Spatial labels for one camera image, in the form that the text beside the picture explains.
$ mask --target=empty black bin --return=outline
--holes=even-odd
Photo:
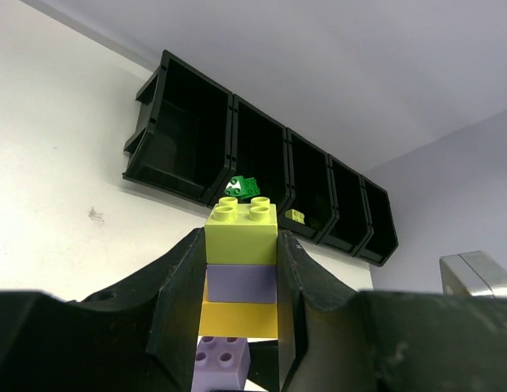
[[[362,185],[367,194],[374,234],[355,256],[380,267],[398,247],[393,214],[389,196],[384,189],[365,177],[362,178]]]
[[[291,187],[295,199],[283,212],[302,212],[305,223],[279,216],[278,225],[316,243],[336,218],[327,154],[289,128],[287,139],[292,149]]]
[[[329,155],[335,210],[338,214],[320,243],[354,256],[373,235],[362,176]]]
[[[294,198],[286,128],[240,96],[234,96],[232,129],[231,150],[237,160],[236,170],[225,178],[213,204],[223,196],[231,176],[255,177],[260,195],[268,197],[281,212]]]
[[[208,204],[231,170],[233,97],[168,51],[142,103],[124,178]]]

